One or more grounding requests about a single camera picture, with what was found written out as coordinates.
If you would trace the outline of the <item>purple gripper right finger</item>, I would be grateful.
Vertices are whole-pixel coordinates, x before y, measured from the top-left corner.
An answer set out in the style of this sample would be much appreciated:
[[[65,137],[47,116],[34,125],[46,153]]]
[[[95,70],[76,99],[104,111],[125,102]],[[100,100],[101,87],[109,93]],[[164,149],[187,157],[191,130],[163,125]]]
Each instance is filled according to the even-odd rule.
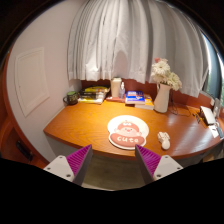
[[[145,184],[150,184],[182,169],[169,155],[158,154],[140,145],[135,145],[135,157]]]

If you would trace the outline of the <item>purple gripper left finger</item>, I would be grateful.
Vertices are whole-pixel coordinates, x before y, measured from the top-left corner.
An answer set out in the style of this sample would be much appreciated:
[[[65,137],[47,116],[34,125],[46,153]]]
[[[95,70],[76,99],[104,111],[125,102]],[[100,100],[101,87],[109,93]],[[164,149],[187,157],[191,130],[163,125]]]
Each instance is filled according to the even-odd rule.
[[[92,145],[87,145],[68,156],[59,155],[44,170],[81,186],[92,155]]]

